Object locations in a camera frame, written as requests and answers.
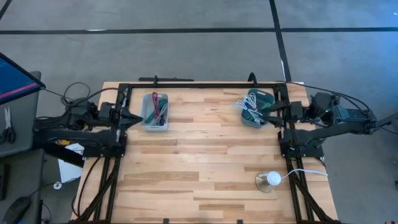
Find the black tape line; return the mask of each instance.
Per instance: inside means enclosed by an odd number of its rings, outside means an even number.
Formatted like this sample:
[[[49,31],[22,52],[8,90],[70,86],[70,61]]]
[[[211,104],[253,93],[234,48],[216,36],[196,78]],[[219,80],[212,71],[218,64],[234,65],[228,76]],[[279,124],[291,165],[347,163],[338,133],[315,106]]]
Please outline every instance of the black tape line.
[[[398,32],[398,27],[282,28],[282,32]]]
[[[284,73],[285,73],[285,81],[291,82],[292,76],[290,75],[289,64],[287,63],[287,55],[286,55],[286,50],[285,50],[284,38],[282,36],[282,32],[281,32],[281,28],[280,28],[280,24],[279,24],[279,17],[278,17],[278,12],[277,12],[276,5],[275,5],[275,0],[269,0],[269,4],[271,6],[272,19],[274,20],[274,27],[275,27],[276,41],[278,42],[279,55],[280,55],[280,59],[283,62],[282,66],[283,66]]]
[[[63,34],[191,34],[191,33],[254,33],[274,32],[274,28],[176,28],[176,29],[97,29],[97,30],[0,30],[0,35],[63,35]]]
[[[6,3],[3,5],[3,7],[0,10],[0,20],[6,13],[8,6],[10,6],[12,0],[7,0]]]

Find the gray desk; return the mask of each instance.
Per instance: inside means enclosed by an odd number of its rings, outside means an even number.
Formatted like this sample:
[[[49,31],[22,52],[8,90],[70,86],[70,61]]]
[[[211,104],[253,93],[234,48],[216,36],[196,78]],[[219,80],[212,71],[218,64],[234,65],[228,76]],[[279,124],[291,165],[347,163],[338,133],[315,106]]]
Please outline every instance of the gray desk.
[[[40,72],[31,72],[40,79]],[[32,149],[34,119],[36,118],[39,92],[0,106],[0,131],[5,127],[4,108],[10,107],[12,127],[17,133],[13,144],[0,145],[0,164],[10,167],[6,199],[0,201],[0,220],[9,206],[19,197],[28,196],[40,187],[44,162],[44,150]],[[23,224],[37,223],[40,211],[40,191],[31,196],[32,203],[24,215]]]
[[[10,167],[7,184],[6,199],[0,201],[0,221],[10,207],[19,197],[29,196],[41,186],[44,161],[44,150],[36,149],[21,152],[16,155],[0,158],[0,164],[8,164]],[[32,203],[22,218],[21,224],[35,224],[40,211],[40,191],[30,198]]]
[[[41,78],[40,72],[31,72],[31,74],[38,79]],[[16,141],[13,144],[8,142],[0,144],[0,157],[24,152],[32,148],[32,128],[36,118],[38,99],[39,92],[36,92],[0,106],[0,132],[6,126],[4,108],[10,107],[12,127],[17,133]]]

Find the computer mouse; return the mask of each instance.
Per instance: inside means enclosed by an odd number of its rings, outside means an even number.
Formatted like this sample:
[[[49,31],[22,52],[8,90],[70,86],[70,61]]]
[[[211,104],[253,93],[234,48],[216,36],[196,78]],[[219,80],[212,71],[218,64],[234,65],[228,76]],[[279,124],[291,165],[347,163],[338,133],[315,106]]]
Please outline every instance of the computer mouse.
[[[18,224],[30,206],[30,197],[20,197],[8,208],[2,224]]]

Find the cable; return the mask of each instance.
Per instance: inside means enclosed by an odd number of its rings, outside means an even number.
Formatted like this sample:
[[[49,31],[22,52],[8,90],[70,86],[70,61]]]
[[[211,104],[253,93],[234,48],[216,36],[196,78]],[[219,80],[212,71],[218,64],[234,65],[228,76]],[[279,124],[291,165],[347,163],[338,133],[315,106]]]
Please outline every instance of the cable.
[[[390,131],[390,130],[388,130],[388,129],[386,129],[386,128],[383,128],[383,127],[380,127],[380,128],[383,129],[383,130],[385,130],[385,131],[390,132],[391,134],[396,134],[396,135],[398,135],[398,133],[395,133],[395,132],[393,132],[393,131]]]
[[[372,112],[372,110],[370,109],[370,107],[369,107],[366,103],[364,103],[363,101],[361,101],[361,100],[359,100],[359,99],[357,99],[357,98],[355,98],[355,97],[346,95],[346,94],[344,94],[344,93],[339,93],[339,92],[336,92],[336,91],[327,90],[327,89],[324,89],[324,88],[319,88],[319,87],[310,86],[310,85],[304,85],[304,84],[295,83],[295,82],[285,82],[285,81],[276,81],[276,82],[291,83],[291,84],[295,84],[295,85],[299,85],[299,86],[304,86],[304,87],[308,87],[308,88],[313,88],[313,89],[316,89],[316,90],[327,91],[327,92],[329,92],[329,93],[333,93],[333,94],[336,94],[336,95],[339,95],[339,96],[343,97],[344,99],[346,99],[347,101],[349,101],[350,103],[352,103],[356,108],[358,108],[359,110],[361,110],[361,112],[362,112],[363,114],[365,114],[365,115],[368,115],[369,112]],[[357,101],[357,102],[359,102],[359,103],[361,103],[362,105],[364,105],[364,106],[366,107],[366,109],[367,109],[369,112],[367,112],[367,111],[361,109],[357,104],[355,104],[354,102],[352,102],[352,101],[349,100],[348,98],[349,98],[349,99],[352,99],[352,100],[355,100],[355,101]]]
[[[74,83],[70,84],[70,85],[65,89],[65,91],[63,92],[63,96],[61,96],[61,103],[62,103],[63,105],[68,106],[68,105],[73,101],[72,99],[66,97],[66,95],[67,95],[68,90],[70,89],[70,87],[72,87],[73,85],[76,85],[76,84],[81,84],[81,85],[84,85],[85,87],[87,87],[88,93],[87,93],[86,97],[88,97],[88,96],[90,95],[90,93],[91,93],[91,88],[90,88],[86,83],[74,82]]]
[[[87,97],[81,99],[80,101],[77,101],[77,103],[72,103],[72,104],[70,105],[70,107],[77,106],[77,105],[79,105],[80,103],[82,103],[82,102],[84,102],[84,101],[86,101],[86,100],[89,100],[90,98],[92,98],[92,97],[94,97],[94,96],[96,96],[96,95],[98,95],[98,94],[100,94],[100,93],[102,93],[102,92],[104,92],[104,91],[108,91],[108,90],[119,90],[119,89],[116,88],[116,87],[104,88],[104,89],[102,89],[102,90],[99,90],[99,91],[97,91],[97,92],[91,94],[90,96],[87,96]]]
[[[322,163],[322,165],[324,166],[324,167],[326,167],[326,164],[325,164],[325,158],[324,157],[315,157],[317,160],[319,160],[319,162],[321,162]]]
[[[76,200],[76,195],[73,197],[73,200],[72,200],[71,205],[72,205],[72,211],[73,211],[73,213],[78,217],[77,212],[75,211],[75,207],[73,206],[73,204],[75,203],[75,200]]]
[[[68,180],[68,181],[62,182],[61,184],[67,184],[67,183],[72,182],[72,181],[74,181],[74,180],[76,180],[76,179],[79,179],[79,177],[78,177],[78,178],[72,178],[72,179],[70,179],[70,180]],[[54,183],[51,183],[51,184],[46,184],[46,185],[44,185],[44,186],[40,186],[38,189],[36,189],[35,191],[33,191],[33,192],[29,195],[29,197],[31,197],[34,193],[38,192],[38,191],[39,191],[40,189],[42,189],[42,188],[45,188],[45,187],[48,187],[48,186],[51,186],[51,185],[54,185],[54,184],[59,184],[59,183],[60,183],[60,182],[57,181],[57,182],[54,182]]]
[[[81,186],[80,195],[79,195],[79,200],[77,201],[77,214],[78,214],[78,217],[81,215],[81,214],[80,214],[80,202],[81,202],[81,197],[83,196],[83,191],[84,191],[84,189],[85,189],[85,185],[86,185],[87,180],[88,180],[88,176],[90,176],[91,171],[93,171],[93,168],[94,168],[95,164],[97,164],[97,162],[98,162],[99,160],[100,160],[100,157],[98,157],[98,158],[94,161],[93,165],[92,165],[92,166],[90,167],[90,169],[88,170],[88,173],[87,173],[87,176],[86,176],[86,178],[85,178],[85,181],[83,182],[83,185]]]
[[[46,204],[44,204],[44,202],[42,202],[42,203],[43,203],[44,207],[46,207],[46,208],[47,208],[47,210],[49,211],[49,214],[50,214],[50,220],[49,220],[49,223],[50,223],[50,222],[51,222],[51,219],[52,219],[52,214],[51,214],[51,211],[50,211],[49,207],[48,207],[48,206],[46,206]]]
[[[236,104],[232,105],[232,107],[240,108],[242,110],[246,110],[249,112],[251,117],[245,118],[248,121],[251,121],[252,119],[254,122],[257,124],[260,124],[261,122],[264,122],[264,120],[260,117],[262,117],[262,113],[258,112],[257,110],[257,100],[256,100],[256,95],[254,93],[250,93],[249,95],[244,95],[243,100],[238,100]]]
[[[290,171],[288,174],[286,174],[285,176],[283,176],[282,179],[287,177],[288,175],[290,175],[291,173],[293,173],[295,171],[311,172],[311,173],[314,173],[314,174],[322,174],[322,175],[325,175],[325,176],[328,175],[327,173],[319,172],[319,171],[315,171],[315,170],[294,169],[294,170]]]
[[[59,93],[56,93],[56,92],[54,92],[54,91],[48,90],[48,89],[44,89],[44,91],[47,91],[47,92],[52,93],[52,94],[57,95],[57,96],[64,97],[63,95],[61,95],[61,94],[59,94]]]

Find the black metal frame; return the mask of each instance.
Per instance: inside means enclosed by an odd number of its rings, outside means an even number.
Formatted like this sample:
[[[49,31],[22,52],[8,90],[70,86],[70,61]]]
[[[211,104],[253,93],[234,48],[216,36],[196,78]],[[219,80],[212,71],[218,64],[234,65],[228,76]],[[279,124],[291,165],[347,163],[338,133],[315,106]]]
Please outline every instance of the black metal frame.
[[[247,83],[160,82],[157,77],[154,78],[153,83],[123,83],[119,85],[119,91],[127,91],[128,94],[126,95],[125,100],[122,99],[122,95],[118,95],[118,98],[116,99],[117,108],[120,109],[122,105],[127,107],[129,106],[132,90],[134,88],[271,88],[274,91],[275,101],[282,101],[285,105],[290,104],[287,86],[285,83],[258,83],[257,78],[253,73],[250,74]],[[290,119],[289,113],[290,110],[282,110],[278,112],[278,116],[281,116],[284,121],[288,121]],[[292,130],[292,134],[294,134],[293,131],[295,130],[295,126],[293,122],[284,122],[283,128]],[[125,138],[127,137],[125,129],[121,129],[121,136]],[[123,141],[123,147],[126,147],[126,141]],[[110,160],[110,157],[106,157],[104,159],[104,166],[97,196],[93,199],[93,201],[90,203],[89,207],[83,212],[83,214],[74,221],[74,223],[111,223],[113,203],[116,194],[117,176],[119,172],[121,158],[115,158],[113,170],[108,177]],[[295,160],[297,163],[297,167],[303,169],[302,158],[296,157]],[[286,156],[285,161],[287,171],[292,171],[294,169],[292,158]],[[296,173],[290,174],[289,183],[297,223],[315,223],[313,212],[323,223],[339,223],[339,221],[334,221],[329,216],[327,216],[325,212],[318,206],[313,197],[310,195],[310,193],[308,192],[305,174],[303,172],[301,172],[299,175],[297,175]],[[100,220],[103,196],[109,187],[111,188],[108,198],[108,207],[106,209],[106,216],[104,220]],[[296,187],[298,187],[298,189],[304,196],[308,220],[302,219],[299,196],[297,194]],[[94,213],[93,221],[88,221],[92,213]]]

